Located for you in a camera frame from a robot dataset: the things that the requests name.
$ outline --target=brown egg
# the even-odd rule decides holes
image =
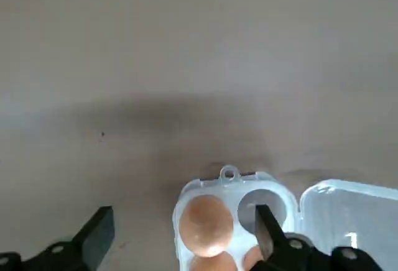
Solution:
[[[254,265],[260,260],[264,260],[261,254],[260,247],[258,245],[253,246],[244,256],[243,260],[244,271],[249,271],[250,269],[252,269]]]
[[[190,271],[237,271],[234,259],[227,252],[215,257],[195,257]]]
[[[185,246],[200,257],[213,257],[228,246],[234,221],[229,209],[217,197],[192,199],[180,218],[180,235]]]

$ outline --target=egg carton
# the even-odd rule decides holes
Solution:
[[[297,228],[297,216],[295,214],[298,210],[296,199],[286,187],[278,183],[266,172],[256,172],[242,176],[236,167],[226,165],[221,169],[220,177],[216,180],[201,181],[196,179],[185,185],[173,213],[175,248],[180,262],[180,271],[190,270],[195,254],[187,249],[181,239],[179,221],[188,202],[201,195],[215,196],[228,207],[233,217],[233,236],[225,251],[232,256],[237,269],[244,271],[244,256],[252,247],[257,245],[257,239],[252,233],[253,230],[251,230],[254,227],[254,207],[255,204],[267,202],[245,198],[245,196],[249,196],[250,193],[253,194],[253,191],[257,190],[271,191],[272,195],[279,199],[277,200],[278,205],[271,208],[271,211],[274,215],[282,217],[278,222],[284,232],[294,231]],[[249,214],[245,216],[240,214],[241,212]]]

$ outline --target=screw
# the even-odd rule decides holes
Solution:
[[[292,246],[293,248],[296,248],[296,249],[303,248],[303,244],[299,240],[295,240],[295,239],[290,240],[289,244],[290,244],[290,246]]]
[[[55,247],[51,250],[51,252],[52,252],[53,254],[59,254],[62,250],[63,250],[63,246],[58,245],[58,246],[55,246]]]
[[[351,248],[344,248],[341,253],[343,254],[343,256],[350,260],[356,260],[358,257]]]
[[[8,261],[9,261],[8,257],[0,258],[0,266],[7,265]]]

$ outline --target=black plastic part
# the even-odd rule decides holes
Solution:
[[[256,206],[256,237],[263,257],[268,259],[251,271],[382,271],[365,251],[337,247],[329,256],[302,239],[286,237],[267,205]],[[345,255],[346,250],[351,258]]]
[[[15,252],[0,254],[0,271],[95,271],[114,239],[112,207],[101,207],[70,242],[58,242],[21,261]]]

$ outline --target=clear plastic egg carton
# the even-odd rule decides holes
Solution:
[[[224,251],[239,271],[244,271],[245,254],[257,245],[256,204],[267,204],[284,232],[304,234],[326,254],[337,246],[351,246],[366,251],[383,270],[396,270],[398,190],[330,179],[308,187],[298,206],[293,194],[268,173],[241,176],[227,165],[218,179],[191,181],[180,194],[173,213],[180,271],[189,271],[195,257],[180,237],[180,217],[188,202],[200,195],[213,195],[228,207],[233,236]]]
[[[236,167],[227,165],[221,169],[218,179],[193,180],[181,191],[173,213],[175,247],[180,271],[189,271],[195,257],[180,237],[180,217],[188,202],[200,195],[216,196],[228,207],[234,227],[232,239],[225,251],[232,256],[239,271],[244,271],[245,254],[257,245],[257,239],[253,234],[256,204],[267,203],[285,232],[292,232],[296,228],[297,202],[286,187],[266,172],[241,176]]]

